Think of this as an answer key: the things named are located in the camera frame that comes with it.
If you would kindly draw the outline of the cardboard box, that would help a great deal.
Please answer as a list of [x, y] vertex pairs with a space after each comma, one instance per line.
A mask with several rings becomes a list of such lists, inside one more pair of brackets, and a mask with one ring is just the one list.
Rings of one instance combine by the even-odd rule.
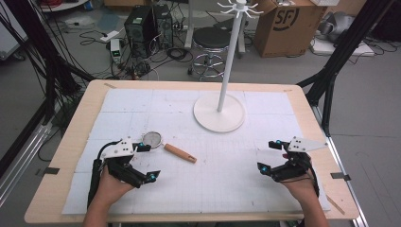
[[304, 55], [327, 7], [310, 0], [253, 0], [259, 16], [253, 44], [261, 58]]

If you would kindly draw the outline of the grey plastic casing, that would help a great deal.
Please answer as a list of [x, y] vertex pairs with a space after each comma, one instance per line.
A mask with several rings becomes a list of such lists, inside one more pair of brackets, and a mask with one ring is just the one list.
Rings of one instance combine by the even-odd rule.
[[328, 12], [320, 22], [318, 30], [324, 38], [335, 43], [340, 35], [349, 29], [355, 17], [343, 11]]

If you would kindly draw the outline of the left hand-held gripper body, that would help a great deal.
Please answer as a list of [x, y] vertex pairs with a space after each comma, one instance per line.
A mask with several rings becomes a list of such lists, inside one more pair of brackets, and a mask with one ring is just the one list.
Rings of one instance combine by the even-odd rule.
[[93, 180], [95, 183], [99, 181], [102, 168], [107, 166], [112, 176], [131, 185], [136, 170], [130, 164], [135, 152], [132, 144], [133, 142], [128, 137], [110, 142], [100, 149], [93, 163]]

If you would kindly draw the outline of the thin wooden stick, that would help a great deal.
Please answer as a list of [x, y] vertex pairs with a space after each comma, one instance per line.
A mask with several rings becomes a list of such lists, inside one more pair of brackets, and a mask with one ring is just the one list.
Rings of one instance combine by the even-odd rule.
[[337, 204], [335, 203], [335, 201], [329, 197], [328, 195], [326, 195], [327, 200], [342, 214], [345, 216], [345, 211]]

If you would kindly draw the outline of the black tape strip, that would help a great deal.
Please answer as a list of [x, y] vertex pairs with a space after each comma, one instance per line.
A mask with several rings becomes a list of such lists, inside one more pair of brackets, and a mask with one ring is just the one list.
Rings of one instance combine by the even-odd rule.
[[35, 173], [36, 176], [44, 176], [46, 174], [50, 174], [50, 175], [57, 175], [59, 173], [59, 169], [56, 167], [46, 167], [44, 169], [38, 169]]
[[346, 182], [351, 181], [351, 177], [348, 174], [344, 174], [342, 172], [334, 172], [330, 173], [332, 179], [343, 179]]

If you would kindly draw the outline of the white flat board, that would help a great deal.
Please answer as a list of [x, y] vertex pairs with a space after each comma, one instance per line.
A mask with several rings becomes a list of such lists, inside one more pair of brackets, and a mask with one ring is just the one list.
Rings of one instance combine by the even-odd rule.
[[373, 49], [365, 42], [357, 44], [354, 49], [349, 44], [347, 44], [345, 47], [340, 47], [339, 45], [335, 47], [330, 41], [318, 38], [313, 38], [310, 42], [311, 52], [317, 55], [332, 55], [336, 49], [339, 49], [340, 51], [347, 49], [353, 50], [352, 55], [355, 57], [373, 57], [375, 55]]

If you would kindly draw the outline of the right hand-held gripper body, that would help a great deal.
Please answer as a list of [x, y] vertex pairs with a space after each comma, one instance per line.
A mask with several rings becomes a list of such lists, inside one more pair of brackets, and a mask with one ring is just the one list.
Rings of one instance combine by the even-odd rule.
[[311, 168], [310, 157], [307, 153], [326, 146], [326, 143], [320, 141], [294, 136], [289, 141], [288, 149], [285, 150], [287, 153], [285, 158], [288, 160], [283, 165], [275, 167], [278, 172], [278, 180], [275, 181], [282, 182], [306, 174]]

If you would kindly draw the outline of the person's right hand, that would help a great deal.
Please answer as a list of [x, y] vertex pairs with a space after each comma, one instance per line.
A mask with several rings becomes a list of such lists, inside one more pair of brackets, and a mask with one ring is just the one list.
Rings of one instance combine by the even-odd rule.
[[316, 194], [314, 187], [314, 177], [310, 170], [300, 177], [284, 180], [281, 184], [301, 205], [319, 203], [319, 196]]

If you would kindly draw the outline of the white gridded mat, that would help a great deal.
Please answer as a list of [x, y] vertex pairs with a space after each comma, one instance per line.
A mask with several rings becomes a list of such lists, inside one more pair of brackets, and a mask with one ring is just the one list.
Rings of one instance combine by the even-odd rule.
[[193, 106], [203, 95], [202, 91], [108, 91], [78, 160], [64, 214], [85, 213], [92, 164], [104, 145], [127, 137], [138, 142], [149, 131], [159, 132], [164, 142], [197, 161], [191, 164], [161, 147], [136, 154], [131, 162], [135, 169], [160, 175], [155, 183], [127, 193], [112, 206], [112, 213], [300, 212], [286, 188], [257, 168], [260, 163], [283, 164], [281, 151], [269, 143], [302, 133], [288, 94], [235, 91], [246, 117], [241, 127], [228, 133], [208, 131], [196, 121]]

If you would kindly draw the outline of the black round stool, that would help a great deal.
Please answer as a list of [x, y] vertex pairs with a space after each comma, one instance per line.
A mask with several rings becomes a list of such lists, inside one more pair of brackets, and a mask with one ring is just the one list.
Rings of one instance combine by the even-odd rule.
[[200, 50], [187, 70], [189, 76], [198, 80], [222, 78], [225, 60], [221, 54], [228, 50], [230, 33], [214, 26], [202, 27], [193, 33], [193, 45]]

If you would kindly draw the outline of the black computer tower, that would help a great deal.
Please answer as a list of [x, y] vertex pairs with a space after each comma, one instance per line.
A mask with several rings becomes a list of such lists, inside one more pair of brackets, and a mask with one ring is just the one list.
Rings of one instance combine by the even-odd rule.
[[169, 49], [173, 46], [172, 16], [166, 4], [153, 7], [157, 32], [159, 35], [159, 46]]
[[136, 6], [124, 23], [131, 53], [143, 59], [151, 55], [150, 47], [158, 40], [151, 6]]

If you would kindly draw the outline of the mesh strainer with wooden handle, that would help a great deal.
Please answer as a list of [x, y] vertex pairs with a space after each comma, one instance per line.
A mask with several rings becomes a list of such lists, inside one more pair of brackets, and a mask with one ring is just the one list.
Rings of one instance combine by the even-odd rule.
[[162, 146], [166, 151], [192, 164], [195, 164], [197, 162], [197, 158], [187, 153], [186, 151], [170, 144], [164, 144], [162, 135], [157, 131], [149, 131], [143, 134], [142, 142], [145, 145], [150, 145], [152, 148], [158, 148]]

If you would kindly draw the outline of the white hook rack stand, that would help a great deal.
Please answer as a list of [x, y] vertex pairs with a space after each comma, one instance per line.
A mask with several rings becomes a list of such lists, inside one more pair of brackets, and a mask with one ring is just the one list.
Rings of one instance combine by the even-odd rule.
[[228, 8], [225, 14], [235, 13], [220, 93], [201, 96], [193, 107], [193, 115], [201, 126], [209, 131], [221, 133], [235, 131], [245, 121], [246, 110], [235, 96], [227, 93], [228, 84], [243, 15], [246, 14], [251, 18], [250, 13], [261, 14], [261, 11], [254, 10], [256, 4], [247, 6], [247, 0], [235, 0], [234, 2], [228, 0], [228, 2], [228, 5], [218, 3], [222, 8]]

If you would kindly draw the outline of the black metal frame strut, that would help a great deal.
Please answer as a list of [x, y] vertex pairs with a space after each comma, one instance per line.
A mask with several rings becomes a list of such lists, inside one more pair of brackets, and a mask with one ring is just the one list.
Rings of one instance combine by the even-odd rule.
[[[387, 11], [395, 0], [366, 0], [350, 28], [339, 42], [340, 47], [349, 44], [353, 49], [366, 37], [379, 17]], [[324, 96], [321, 126], [326, 136], [330, 134], [330, 116], [336, 78], [352, 56], [353, 50], [340, 51], [336, 49], [324, 67], [315, 75], [297, 83], [304, 88], [311, 86], [305, 97], [311, 107], [317, 107], [319, 100]]]
[[60, 55], [28, 0], [3, 1], [44, 60], [44, 123], [47, 123], [54, 115], [56, 91], [65, 96], [78, 91], [79, 86], [73, 79], [73, 74], [87, 81], [92, 81], [95, 77], [78, 69]]

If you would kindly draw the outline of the white power strip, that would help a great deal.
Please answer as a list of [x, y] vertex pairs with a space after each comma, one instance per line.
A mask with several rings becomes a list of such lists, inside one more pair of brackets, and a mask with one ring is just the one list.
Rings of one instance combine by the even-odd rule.
[[116, 30], [111, 31], [111, 32], [107, 33], [104, 37], [101, 37], [99, 40], [102, 41], [102, 42], [104, 42], [104, 43], [106, 43], [106, 42], [108, 42], [110, 39], [116, 37], [119, 33], [120, 33], [120, 32], [118, 32], [118, 31], [116, 31]]

